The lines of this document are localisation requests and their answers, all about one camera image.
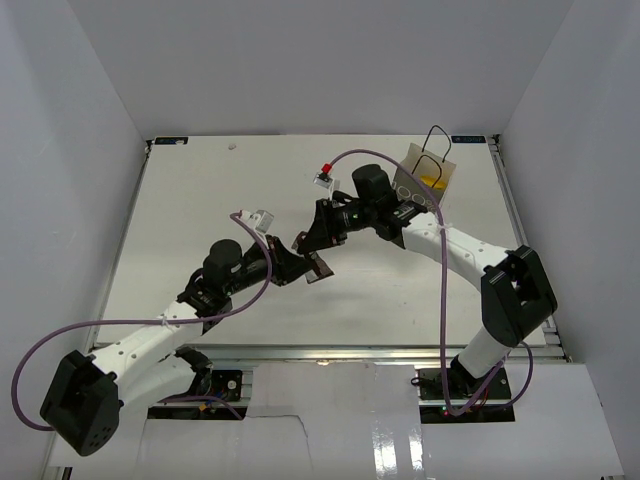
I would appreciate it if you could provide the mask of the brown chocolate bar wrapper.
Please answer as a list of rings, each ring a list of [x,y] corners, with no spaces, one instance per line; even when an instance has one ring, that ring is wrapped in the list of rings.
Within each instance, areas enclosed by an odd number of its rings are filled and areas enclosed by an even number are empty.
[[[292,243],[292,249],[298,254],[300,243],[305,239],[307,235],[306,231],[301,231]],[[334,271],[327,265],[327,263],[319,256],[317,252],[305,253],[301,255],[307,263],[310,265],[310,269],[304,274],[305,280],[308,284],[313,284],[321,280],[327,279],[334,275]]]

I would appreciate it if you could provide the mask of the large yellow M&M packet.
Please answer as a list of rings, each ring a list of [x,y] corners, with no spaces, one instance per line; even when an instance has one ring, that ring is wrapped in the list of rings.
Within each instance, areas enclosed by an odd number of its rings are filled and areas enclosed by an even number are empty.
[[[444,191],[447,188],[448,182],[444,175],[430,176],[421,175],[420,180],[429,188]]]

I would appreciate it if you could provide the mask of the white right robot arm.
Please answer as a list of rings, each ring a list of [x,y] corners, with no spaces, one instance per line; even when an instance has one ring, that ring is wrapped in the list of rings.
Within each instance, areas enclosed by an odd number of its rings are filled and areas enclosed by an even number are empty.
[[[315,205],[308,232],[295,250],[310,254],[343,244],[349,233],[371,228],[383,240],[426,256],[471,283],[481,295],[482,326],[451,362],[451,384],[472,399],[488,385],[487,374],[557,309],[538,253],[522,245],[494,246],[456,228],[413,201],[401,201],[376,164],[352,173],[356,196],[342,192]]]

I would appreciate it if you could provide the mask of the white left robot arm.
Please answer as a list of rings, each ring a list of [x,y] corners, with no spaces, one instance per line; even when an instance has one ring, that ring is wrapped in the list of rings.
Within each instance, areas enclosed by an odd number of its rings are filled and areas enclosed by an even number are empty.
[[[232,309],[232,295],[270,281],[285,286],[315,270],[315,257],[289,251],[276,236],[248,250],[215,242],[201,268],[165,310],[145,325],[90,355],[74,350],[59,363],[40,415],[80,456],[101,449],[125,407],[148,406],[172,395],[191,399],[211,387],[208,360],[188,347]]]

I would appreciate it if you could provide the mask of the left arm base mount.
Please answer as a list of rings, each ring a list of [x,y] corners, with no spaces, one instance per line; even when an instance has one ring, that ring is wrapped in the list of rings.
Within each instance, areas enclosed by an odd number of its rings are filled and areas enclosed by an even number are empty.
[[[186,393],[160,400],[160,403],[200,402],[205,409],[227,406],[241,399],[244,374],[241,370],[211,370],[197,377]]]

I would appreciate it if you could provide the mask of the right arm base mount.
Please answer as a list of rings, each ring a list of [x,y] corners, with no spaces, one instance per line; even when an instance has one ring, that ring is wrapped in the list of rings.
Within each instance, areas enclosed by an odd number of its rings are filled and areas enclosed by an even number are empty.
[[[418,392],[422,425],[513,423],[516,420],[512,406],[502,407],[512,399],[504,368],[498,371],[479,399],[458,417],[447,410],[438,368],[417,370],[411,384]]]

